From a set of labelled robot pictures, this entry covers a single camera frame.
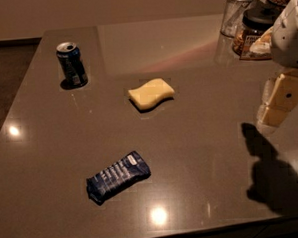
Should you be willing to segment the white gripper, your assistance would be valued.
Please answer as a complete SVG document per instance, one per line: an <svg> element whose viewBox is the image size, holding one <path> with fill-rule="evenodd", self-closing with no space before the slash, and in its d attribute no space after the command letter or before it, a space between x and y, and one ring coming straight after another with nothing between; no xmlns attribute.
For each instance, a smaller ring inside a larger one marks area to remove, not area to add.
<svg viewBox="0 0 298 238"><path fill-rule="evenodd" d="M285 69L266 81L256 117L257 130L272 135L298 105L298 0L290 0L272 27L272 59Z"/></svg>

